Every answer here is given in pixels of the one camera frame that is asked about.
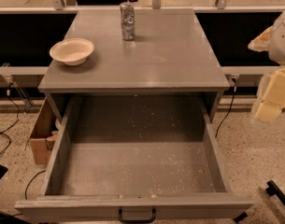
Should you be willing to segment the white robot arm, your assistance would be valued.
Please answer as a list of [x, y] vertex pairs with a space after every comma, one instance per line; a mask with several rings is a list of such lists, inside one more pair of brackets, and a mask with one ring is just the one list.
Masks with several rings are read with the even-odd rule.
[[251, 40], [248, 49], [267, 51], [269, 59], [280, 65], [271, 75], [263, 75], [258, 98], [252, 108], [254, 119], [272, 123], [285, 108], [285, 10], [272, 26]]

